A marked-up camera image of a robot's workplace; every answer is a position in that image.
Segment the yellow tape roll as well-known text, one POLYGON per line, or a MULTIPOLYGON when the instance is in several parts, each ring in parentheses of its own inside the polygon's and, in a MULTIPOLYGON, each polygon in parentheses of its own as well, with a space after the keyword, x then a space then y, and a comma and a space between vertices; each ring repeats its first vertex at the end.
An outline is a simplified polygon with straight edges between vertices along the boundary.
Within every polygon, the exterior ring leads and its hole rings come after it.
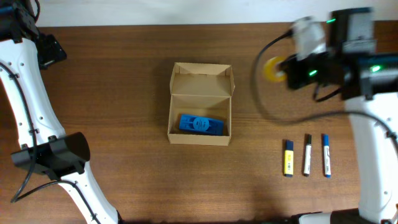
POLYGON ((280 69, 279 65, 285 60, 285 57, 276 56, 269 59, 263 66, 262 73, 266 80, 270 82, 283 82, 287 75, 280 69))

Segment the yellow highlighter with blue cap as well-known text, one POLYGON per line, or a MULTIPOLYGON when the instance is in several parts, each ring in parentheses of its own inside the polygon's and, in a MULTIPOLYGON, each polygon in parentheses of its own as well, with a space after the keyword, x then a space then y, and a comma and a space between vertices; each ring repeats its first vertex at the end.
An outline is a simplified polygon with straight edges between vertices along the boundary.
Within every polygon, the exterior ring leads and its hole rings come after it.
POLYGON ((286 177, 293 177, 294 175, 294 143, 290 140, 285 141, 284 175, 286 177))

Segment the brown cardboard box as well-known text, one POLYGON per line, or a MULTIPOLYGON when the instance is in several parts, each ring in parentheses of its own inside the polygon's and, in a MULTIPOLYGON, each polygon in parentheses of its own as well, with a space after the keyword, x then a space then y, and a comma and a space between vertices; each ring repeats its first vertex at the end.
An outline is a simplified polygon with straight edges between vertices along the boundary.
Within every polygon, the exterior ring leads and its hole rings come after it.
POLYGON ((169 142, 228 146, 232 134, 234 89, 231 65, 176 62, 170 79, 169 142), (222 134, 215 136, 180 130, 180 120, 184 114, 222 121, 222 134))

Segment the blue whiteboard duster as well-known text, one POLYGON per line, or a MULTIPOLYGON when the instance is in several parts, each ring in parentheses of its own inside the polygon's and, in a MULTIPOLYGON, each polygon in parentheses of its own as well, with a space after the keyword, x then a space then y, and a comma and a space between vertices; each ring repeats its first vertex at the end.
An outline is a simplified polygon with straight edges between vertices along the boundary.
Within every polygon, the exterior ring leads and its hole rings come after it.
POLYGON ((206 134, 211 136, 223 135, 224 122, 218 119, 183 114, 180 118, 179 130, 206 134))

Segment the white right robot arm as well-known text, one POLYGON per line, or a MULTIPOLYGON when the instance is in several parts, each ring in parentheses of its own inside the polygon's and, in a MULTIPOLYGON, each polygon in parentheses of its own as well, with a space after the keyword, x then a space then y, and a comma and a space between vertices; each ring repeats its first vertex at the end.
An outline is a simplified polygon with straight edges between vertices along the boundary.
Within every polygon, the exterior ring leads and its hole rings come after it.
POLYGON ((358 161, 358 208, 304 215, 305 223, 397 222, 397 54, 379 54, 369 7, 333 11, 329 32, 312 17, 290 28, 295 53, 281 63, 292 90, 337 85, 358 161))

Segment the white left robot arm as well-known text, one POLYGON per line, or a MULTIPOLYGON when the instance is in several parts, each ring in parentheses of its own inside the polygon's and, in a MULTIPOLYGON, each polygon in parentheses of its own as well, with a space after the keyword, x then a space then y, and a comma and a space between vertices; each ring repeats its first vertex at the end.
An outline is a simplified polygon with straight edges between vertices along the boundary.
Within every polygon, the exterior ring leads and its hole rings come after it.
POLYGON ((11 198, 16 203, 51 185, 61 186, 87 223, 122 223, 101 191, 81 132, 66 134, 50 104, 41 70, 67 54, 51 34, 39 31, 38 1, 1 1, 1 82, 12 108, 19 151, 16 167, 27 175, 11 198))

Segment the white marker with blue cap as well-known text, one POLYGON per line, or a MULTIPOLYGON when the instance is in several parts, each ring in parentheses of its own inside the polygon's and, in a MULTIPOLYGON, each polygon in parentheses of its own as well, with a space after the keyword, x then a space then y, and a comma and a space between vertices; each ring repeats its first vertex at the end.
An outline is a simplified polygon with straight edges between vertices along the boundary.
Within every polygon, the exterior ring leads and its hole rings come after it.
POLYGON ((326 178, 331 178, 329 136, 327 134, 323 134, 322 135, 322 140, 323 140, 323 157, 324 157, 325 177, 326 178))

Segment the white marker with black cap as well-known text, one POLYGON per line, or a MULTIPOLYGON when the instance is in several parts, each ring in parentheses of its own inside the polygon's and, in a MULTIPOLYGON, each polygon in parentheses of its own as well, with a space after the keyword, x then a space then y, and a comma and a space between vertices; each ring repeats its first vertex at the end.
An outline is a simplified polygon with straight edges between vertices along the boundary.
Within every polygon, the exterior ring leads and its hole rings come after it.
POLYGON ((303 168, 303 174, 306 177, 308 177, 310 175, 311 153, 312 153, 312 135, 308 134, 306 145, 305 145, 305 162, 304 162, 304 168, 303 168))

